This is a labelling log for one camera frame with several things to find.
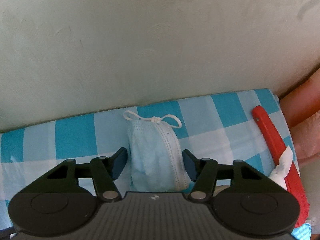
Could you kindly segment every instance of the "circular pad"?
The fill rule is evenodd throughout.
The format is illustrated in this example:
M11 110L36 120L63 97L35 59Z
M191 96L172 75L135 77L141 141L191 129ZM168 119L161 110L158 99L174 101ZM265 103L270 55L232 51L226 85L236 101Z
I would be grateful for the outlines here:
M215 216L230 230L250 237L289 232L299 216L298 202L288 192L248 193L230 187L213 200Z
M81 187L73 192L17 193L8 212L15 228L34 236L57 236L85 224L97 208L96 198Z

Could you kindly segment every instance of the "ribbed plastic surface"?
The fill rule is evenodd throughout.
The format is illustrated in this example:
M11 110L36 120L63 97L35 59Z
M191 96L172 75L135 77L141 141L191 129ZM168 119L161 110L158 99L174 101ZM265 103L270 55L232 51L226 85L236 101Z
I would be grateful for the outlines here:
M15 240L40 240L19 234ZM133 193L105 203L79 230L50 240L246 240L220 225L204 204L187 201L181 193ZM292 240L291 235L274 239Z

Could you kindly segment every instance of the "red handle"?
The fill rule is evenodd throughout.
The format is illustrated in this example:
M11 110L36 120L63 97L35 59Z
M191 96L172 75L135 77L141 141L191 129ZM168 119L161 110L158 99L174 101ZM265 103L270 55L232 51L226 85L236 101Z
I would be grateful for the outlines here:
M266 140L267 146L272 155L275 165L279 165L279 159L284 150L286 149L285 143L282 140L278 130L271 121L268 113L262 106L256 106L252 110L252 116L256 124L260 128L260 131ZM290 192L300 205L300 215L295 227L302 226L309 216L309 203L306 193L304 191L300 176L297 168L292 162L289 173L284 179L288 192Z

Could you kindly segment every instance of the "knot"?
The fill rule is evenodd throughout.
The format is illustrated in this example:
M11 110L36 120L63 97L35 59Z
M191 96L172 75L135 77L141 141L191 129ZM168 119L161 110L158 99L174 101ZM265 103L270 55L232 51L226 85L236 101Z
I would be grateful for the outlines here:
M153 116L153 117L150 118L150 121L151 122L156 122L157 124L160 124L161 118Z

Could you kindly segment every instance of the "electrical outlet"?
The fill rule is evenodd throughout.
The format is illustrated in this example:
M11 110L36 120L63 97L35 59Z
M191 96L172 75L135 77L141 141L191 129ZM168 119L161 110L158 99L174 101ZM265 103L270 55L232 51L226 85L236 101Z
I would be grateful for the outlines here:
M316 225L317 219L311 218L311 226L314 227Z

